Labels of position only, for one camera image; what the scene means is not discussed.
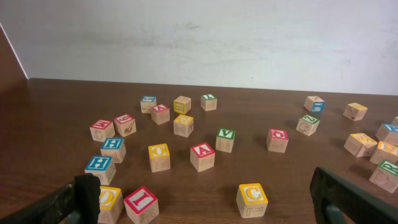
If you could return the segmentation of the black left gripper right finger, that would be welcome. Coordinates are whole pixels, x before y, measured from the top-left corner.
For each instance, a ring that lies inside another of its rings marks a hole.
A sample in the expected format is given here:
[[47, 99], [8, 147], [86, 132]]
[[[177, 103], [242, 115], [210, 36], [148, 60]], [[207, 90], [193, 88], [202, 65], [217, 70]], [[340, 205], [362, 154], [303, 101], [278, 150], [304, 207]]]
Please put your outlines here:
[[397, 209], [324, 167], [316, 167], [310, 195], [317, 223], [397, 223]]

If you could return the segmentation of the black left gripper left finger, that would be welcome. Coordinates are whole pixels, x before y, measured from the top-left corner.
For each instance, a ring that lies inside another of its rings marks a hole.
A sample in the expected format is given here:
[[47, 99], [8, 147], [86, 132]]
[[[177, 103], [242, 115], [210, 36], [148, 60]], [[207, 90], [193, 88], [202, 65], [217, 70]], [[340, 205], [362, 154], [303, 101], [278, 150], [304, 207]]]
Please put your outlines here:
[[93, 174], [74, 181], [4, 218], [1, 223], [97, 223], [100, 214], [100, 180]]

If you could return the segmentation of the yellow C letter block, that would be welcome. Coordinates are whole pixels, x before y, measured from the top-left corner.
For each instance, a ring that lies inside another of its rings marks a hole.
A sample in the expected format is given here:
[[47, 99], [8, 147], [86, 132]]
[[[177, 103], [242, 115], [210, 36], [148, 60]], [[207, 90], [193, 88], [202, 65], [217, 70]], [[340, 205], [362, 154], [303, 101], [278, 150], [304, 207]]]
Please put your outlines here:
[[240, 184], [236, 202], [242, 218], [263, 217], [269, 203], [260, 183]]

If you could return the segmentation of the blue P letter block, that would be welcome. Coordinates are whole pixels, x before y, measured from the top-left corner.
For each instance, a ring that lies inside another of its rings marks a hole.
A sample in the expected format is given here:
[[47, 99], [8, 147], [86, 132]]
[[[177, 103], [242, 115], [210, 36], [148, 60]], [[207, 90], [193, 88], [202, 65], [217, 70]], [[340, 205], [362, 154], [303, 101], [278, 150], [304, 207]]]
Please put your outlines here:
[[382, 123], [376, 132], [376, 137], [380, 141], [398, 146], [398, 127], [393, 124]]

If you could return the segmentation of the green V letter block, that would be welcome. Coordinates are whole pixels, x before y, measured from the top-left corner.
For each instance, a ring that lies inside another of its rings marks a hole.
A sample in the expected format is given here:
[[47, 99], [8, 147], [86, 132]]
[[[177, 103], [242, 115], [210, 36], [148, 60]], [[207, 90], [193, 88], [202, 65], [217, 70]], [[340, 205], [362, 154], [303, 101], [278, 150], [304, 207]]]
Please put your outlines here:
[[235, 130], [220, 128], [216, 137], [216, 150], [231, 153], [234, 144]]

